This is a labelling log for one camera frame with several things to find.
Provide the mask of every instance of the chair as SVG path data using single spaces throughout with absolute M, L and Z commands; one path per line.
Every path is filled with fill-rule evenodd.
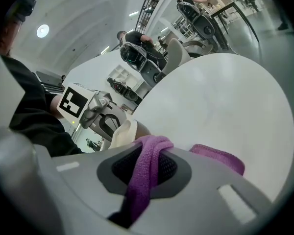
M 168 45 L 168 62 L 163 68 L 162 73 L 168 75 L 171 71 L 188 61 L 191 61 L 191 57 L 187 50 L 177 39 L 172 38 Z

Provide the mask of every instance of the black mesh grille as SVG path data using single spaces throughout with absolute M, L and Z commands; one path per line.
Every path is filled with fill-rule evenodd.
M 137 149 L 112 164 L 113 174 L 127 185 L 132 177 L 140 153 L 141 149 Z M 176 162 L 160 153 L 158 161 L 158 185 L 173 177 L 176 170 Z

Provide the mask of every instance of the table leg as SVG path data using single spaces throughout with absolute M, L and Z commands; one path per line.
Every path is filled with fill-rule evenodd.
M 219 18 L 219 20 L 221 21 L 221 24 L 223 25 L 223 27 L 224 27 L 226 33 L 229 34 L 229 33 L 227 32 L 227 30 L 226 30 L 226 27 L 225 27 L 225 25 L 224 25 L 224 23 L 223 23 L 223 21 L 222 21 L 222 18 L 221 18 L 221 16 L 220 16 L 220 14 L 218 14 L 218 18 Z
M 247 17 L 244 15 L 244 13 L 241 11 L 241 9 L 235 4 L 233 3 L 233 7 L 237 10 L 237 12 L 240 14 L 240 16 L 243 18 L 243 20 L 245 21 L 245 23 L 249 26 L 249 28 L 251 29 L 251 31 L 254 33 L 257 41 L 259 42 L 259 39 L 257 37 L 257 34 L 253 28 L 253 26 L 250 24 L 249 20 L 247 19 Z

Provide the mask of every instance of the desk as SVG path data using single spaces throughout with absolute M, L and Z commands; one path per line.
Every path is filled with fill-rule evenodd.
M 226 33 L 229 34 L 229 33 L 227 32 L 226 27 L 224 26 L 223 21 L 222 21 L 221 18 L 220 18 L 220 13 L 222 13 L 223 11 L 225 11 L 225 10 L 231 8 L 231 7 L 233 7 L 233 8 L 236 9 L 236 11 L 240 14 L 240 16 L 242 17 L 242 19 L 243 19 L 243 20 L 245 21 L 245 23 L 249 26 L 249 28 L 251 29 L 251 31 L 254 33 L 254 35 L 255 35 L 257 41 L 259 42 L 259 39 L 258 39 L 258 37 L 257 37 L 257 34 L 256 34 L 256 32 L 255 32 L 253 26 L 250 24 L 250 22 L 249 22 L 249 20 L 247 19 L 247 17 L 244 15 L 244 13 L 243 13 L 243 12 L 241 11 L 241 9 L 236 5 L 235 2 L 229 3 L 228 5 L 226 5 L 225 7 L 221 8 L 220 10 L 217 10 L 216 12 L 214 12 L 213 14 L 211 14 L 210 17 L 214 20 L 214 17 L 215 17 L 215 16 L 218 16 L 219 19 L 220 19 L 220 21 L 221 21 L 221 23 L 222 23 L 222 25 L 223 25 L 223 27 L 224 27 L 224 29 L 225 29 L 225 31 L 226 31 Z
M 133 116 L 175 147 L 190 150 L 200 143 L 237 156 L 245 164 L 244 177 L 272 201 L 291 168 L 289 103 L 275 79 L 242 56 L 216 53 L 181 65 Z

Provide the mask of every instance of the ceiling light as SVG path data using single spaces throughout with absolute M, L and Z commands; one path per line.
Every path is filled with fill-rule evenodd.
M 164 32 L 166 29 L 168 29 L 168 27 L 167 28 L 164 28 L 163 30 L 161 30 L 161 32 Z
M 106 47 L 100 54 L 104 54 L 106 52 L 106 50 L 108 50 L 110 48 L 110 46 Z
M 131 17 L 131 16 L 134 16 L 134 15 L 138 14 L 138 12 L 139 12 L 139 11 L 135 11 L 135 12 L 129 14 L 129 16 L 130 16 L 130 17 Z
M 37 29 L 37 37 L 39 38 L 46 37 L 48 33 L 49 33 L 49 26 L 46 24 L 39 26 Z

